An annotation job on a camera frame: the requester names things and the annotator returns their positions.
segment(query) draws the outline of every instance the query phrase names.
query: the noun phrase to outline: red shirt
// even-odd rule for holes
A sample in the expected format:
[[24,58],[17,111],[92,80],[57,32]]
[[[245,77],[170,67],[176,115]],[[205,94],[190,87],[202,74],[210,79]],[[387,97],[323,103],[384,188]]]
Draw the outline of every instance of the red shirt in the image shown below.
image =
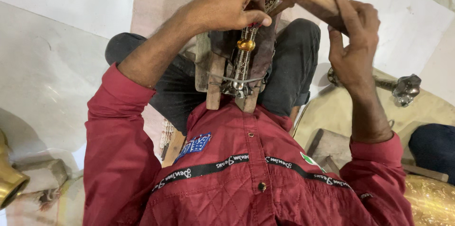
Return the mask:
[[288,117],[223,99],[194,109],[162,169],[142,130],[154,94],[114,65],[88,102],[84,225],[413,225],[397,135],[351,142],[340,178],[305,159]]

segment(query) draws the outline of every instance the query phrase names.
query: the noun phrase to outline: shirt button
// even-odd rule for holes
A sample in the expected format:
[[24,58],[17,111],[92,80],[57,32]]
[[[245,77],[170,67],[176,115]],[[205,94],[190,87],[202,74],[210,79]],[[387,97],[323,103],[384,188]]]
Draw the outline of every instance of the shirt button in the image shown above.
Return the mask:
[[265,183],[263,183],[263,182],[259,183],[258,189],[260,191],[264,192],[265,188],[267,188],[267,185],[265,185]]

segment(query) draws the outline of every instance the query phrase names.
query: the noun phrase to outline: hand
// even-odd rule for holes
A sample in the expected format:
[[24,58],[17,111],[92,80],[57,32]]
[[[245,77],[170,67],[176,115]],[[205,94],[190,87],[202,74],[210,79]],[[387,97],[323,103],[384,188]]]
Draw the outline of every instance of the hand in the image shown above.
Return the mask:
[[373,57],[378,45],[380,21],[371,4],[336,0],[350,44],[343,47],[341,33],[329,26],[330,53],[328,59],[340,82],[351,93],[374,91]]
[[251,2],[264,0],[194,0],[184,7],[187,20],[196,24],[197,32],[241,30],[253,22],[269,26],[272,19],[258,9],[245,10]]

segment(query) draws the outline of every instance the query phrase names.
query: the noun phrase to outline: silver metal object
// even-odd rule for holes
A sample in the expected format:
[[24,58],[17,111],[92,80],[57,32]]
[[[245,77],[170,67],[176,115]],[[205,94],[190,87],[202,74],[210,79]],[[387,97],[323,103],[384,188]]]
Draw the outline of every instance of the silver metal object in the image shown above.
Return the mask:
[[[343,86],[332,68],[328,70],[327,78],[336,86]],[[420,83],[422,80],[416,74],[401,77],[398,80],[384,79],[377,76],[373,76],[373,78],[377,87],[392,92],[392,95],[396,98],[396,102],[401,107],[408,107],[420,93]]]
[[[267,0],[265,1],[265,13],[270,13],[279,4],[280,0]],[[242,30],[241,40],[237,42],[238,53],[234,61],[234,68],[230,78],[245,81],[248,77],[249,64],[251,59],[251,52],[256,44],[254,38],[258,32],[259,25],[250,25]],[[234,82],[225,80],[220,86],[221,92],[224,94],[235,95],[239,98],[245,98],[252,94],[252,90],[248,83]]]

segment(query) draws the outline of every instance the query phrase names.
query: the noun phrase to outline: rubber band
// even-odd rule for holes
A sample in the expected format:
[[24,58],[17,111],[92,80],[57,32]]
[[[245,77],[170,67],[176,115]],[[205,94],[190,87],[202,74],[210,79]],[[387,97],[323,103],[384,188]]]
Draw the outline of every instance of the rubber band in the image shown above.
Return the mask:
[[253,78],[253,79],[248,79],[248,80],[237,80],[237,79],[233,79],[233,78],[222,77],[222,76],[213,74],[213,73],[211,73],[209,71],[207,71],[207,74],[210,75],[210,76],[217,77],[217,78],[222,78],[223,80],[230,80],[232,82],[237,82],[237,83],[249,83],[249,82],[253,82],[253,81],[257,81],[257,80],[262,80],[262,79],[265,78],[265,75],[264,75],[264,77],[262,77],[262,78]]

